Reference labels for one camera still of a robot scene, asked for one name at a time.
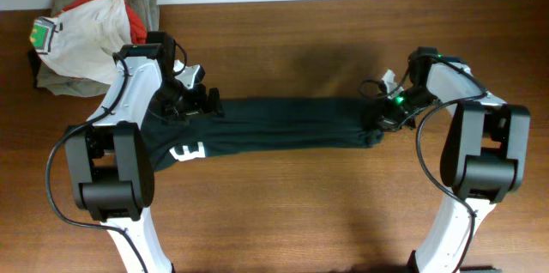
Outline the dark green t-shirt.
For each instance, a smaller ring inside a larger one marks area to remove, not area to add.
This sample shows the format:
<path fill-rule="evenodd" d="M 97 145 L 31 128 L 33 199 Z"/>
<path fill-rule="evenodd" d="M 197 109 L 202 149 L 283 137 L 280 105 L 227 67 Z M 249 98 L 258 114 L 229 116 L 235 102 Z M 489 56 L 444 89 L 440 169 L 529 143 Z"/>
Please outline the dark green t-shirt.
<path fill-rule="evenodd" d="M 383 132 L 365 117 L 374 106 L 358 98 L 223 100 L 222 117 L 169 124 L 149 113 L 141 134 L 154 170 L 176 162 L 289 149 L 370 149 Z"/>

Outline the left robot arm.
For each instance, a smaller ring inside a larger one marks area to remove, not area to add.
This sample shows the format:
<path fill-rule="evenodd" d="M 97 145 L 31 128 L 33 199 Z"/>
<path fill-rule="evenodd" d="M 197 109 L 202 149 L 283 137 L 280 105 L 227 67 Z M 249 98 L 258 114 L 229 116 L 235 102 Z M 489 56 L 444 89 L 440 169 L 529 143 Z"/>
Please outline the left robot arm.
<path fill-rule="evenodd" d="M 141 135 L 150 102 L 159 102 L 159 116 L 170 124 L 223 113 L 218 89 L 202 84 L 203 68 L 176 60 L 180 48 L 157 31 L 114 52 L 116 80 L 97 110 L 61 141 L 76 206 L 90 214 L 89 228 L 111 235 L 128 272 L 174 270 L 150 209 L 154 167 Z"/>

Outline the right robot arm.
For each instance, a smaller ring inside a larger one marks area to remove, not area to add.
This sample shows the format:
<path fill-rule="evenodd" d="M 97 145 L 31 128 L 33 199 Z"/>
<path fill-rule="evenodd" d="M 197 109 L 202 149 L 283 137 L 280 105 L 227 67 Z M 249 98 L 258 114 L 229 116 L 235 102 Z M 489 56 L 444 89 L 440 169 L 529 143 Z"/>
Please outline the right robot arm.
<path fill-rule="evenodd" d="M 388 70 L 378 82 L 373 110 L 363 120 L 383 131 L 414 129 L 415 149 L 426 177 L 443 193 L 431 229 L 407 261 L 408 272 L 462 272 L 484 219 L 522 184 L 530 112 L 494 95 L 467 63 L 420 46 L 407 59 L 405 88 Z M 425 164 L 422 132 L 429 118 L 452 117 L 435 178 Z"/>

